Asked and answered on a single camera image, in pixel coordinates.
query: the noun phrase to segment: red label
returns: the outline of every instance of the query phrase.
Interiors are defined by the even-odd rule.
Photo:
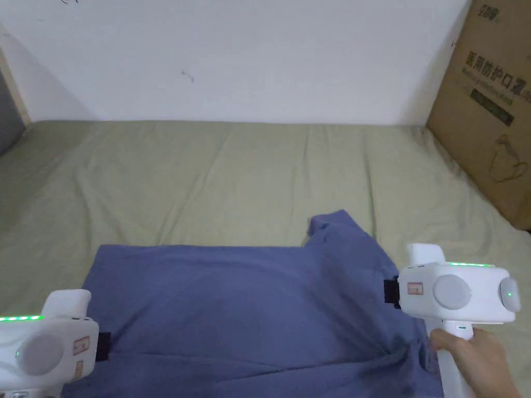
[[[407,284],[407,294],[409,295],[423,295],[424,287],[422,283],[408,283]]]
[[[90,337],[83,337],[82,339],[74,341],[73,354],[81,354],[83,351],[87,351],[90,347]]]

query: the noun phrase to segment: sticker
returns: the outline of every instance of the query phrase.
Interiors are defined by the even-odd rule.
[[[75,364],[75,374],[72,380],[80,379],[81,376],[83,376],[83,361],[78,361],[78,363]]]
[[[408,283],[407,284],[407,294],[409,295],[423,295],[424,287],[422,283]]]
[[[74,341],[74,350],[73,354],[76,356],[77,354],[82,353],[83,351],[87,351],[90,347],[90,337],[83,337],[82,339]]]

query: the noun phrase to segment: gripper handle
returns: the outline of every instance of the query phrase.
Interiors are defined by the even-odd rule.
[[[428,336],[433,329],[439,328],[465,340],[470,340],[474,337],[474,330],[470,322],[426,319],[425,323]],[[452,354],[446,350],[439,350],[437,357],[439,359],[444,398],[475,398],[476,395],[457,368]]]

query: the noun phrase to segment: finger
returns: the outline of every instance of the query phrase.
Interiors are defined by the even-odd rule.
[[[455,351],[456,344],[458,344],[459,340],[461,339],[442,329],[435,329],[430,334],[430,340],[433,349],[447,350],[453,353]]]

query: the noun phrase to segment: cardboard box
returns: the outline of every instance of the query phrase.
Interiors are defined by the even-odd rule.
[[[474,1],[428,128],[518,229],[531,229],[531,0]]]

